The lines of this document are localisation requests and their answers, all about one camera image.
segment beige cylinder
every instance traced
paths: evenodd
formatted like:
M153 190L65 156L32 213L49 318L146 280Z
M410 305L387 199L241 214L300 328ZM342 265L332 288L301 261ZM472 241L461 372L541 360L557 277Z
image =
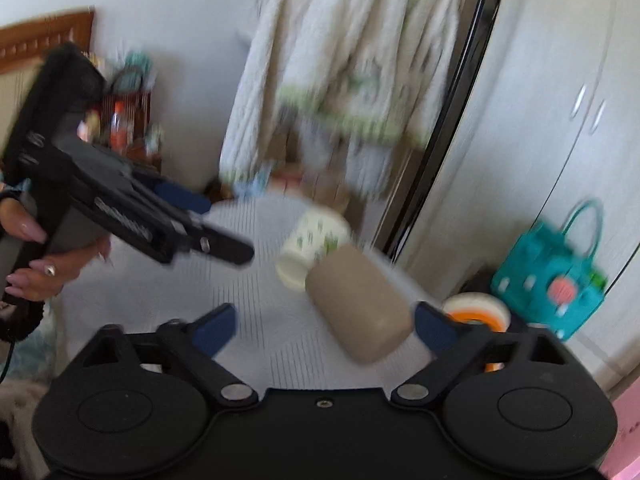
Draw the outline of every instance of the beige cylinder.
M354 246L322 259L306 291L345 351L361 364L386 357L414 330L410 304Z

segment white cup with green print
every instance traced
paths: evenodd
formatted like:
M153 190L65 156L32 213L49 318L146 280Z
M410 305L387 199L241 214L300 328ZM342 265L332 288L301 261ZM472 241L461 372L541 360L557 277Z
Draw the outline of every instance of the white cup with green print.
M276 272L287 288L304 292L309 271L327 254L351 243L347 221L328 208L313 208L298 222L276 260Z

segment human hand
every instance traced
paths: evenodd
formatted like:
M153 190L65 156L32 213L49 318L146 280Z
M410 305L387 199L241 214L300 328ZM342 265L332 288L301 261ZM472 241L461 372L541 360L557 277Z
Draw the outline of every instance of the human hand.
M0 224L5 232L26 242L44 243L47 234L25 211L20 202L5 198L0 202ZM44 301L60 293L65 283L80 275L82 268L99 254L107 259L111 251L108 236L96 243L66 254L48 254L43 260L29 263L29 269L18 269L6 277L5 291L16 298Z

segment silver door handle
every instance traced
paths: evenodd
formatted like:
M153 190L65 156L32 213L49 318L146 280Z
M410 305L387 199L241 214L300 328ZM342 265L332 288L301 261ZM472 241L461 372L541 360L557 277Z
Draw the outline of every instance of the silver door handle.
M600 127L600 121L602 120L602 116L604 115L604 110L607 109L607 102L603 101L598 108L598 113L596 114L596 118L593 120L593 126L591 127L591 135L593 135L598 128Z
M580 93L578 94L578 97L575 100L574 110L572 110L571 112L572 119L575 119L576 115L580 111L580 107L582 106L582 101L584 101L584 96L586 95L586 93L587 93L587 85L583 85L582 88L580 89Z

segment bottle with red cap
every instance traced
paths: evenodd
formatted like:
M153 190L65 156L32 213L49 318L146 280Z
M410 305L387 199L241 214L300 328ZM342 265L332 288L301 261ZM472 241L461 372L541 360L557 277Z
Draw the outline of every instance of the bottle with red cap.
M125 115L125 105L117 101L111 119L110 145L114 152L124 154L129 143L129 123Z

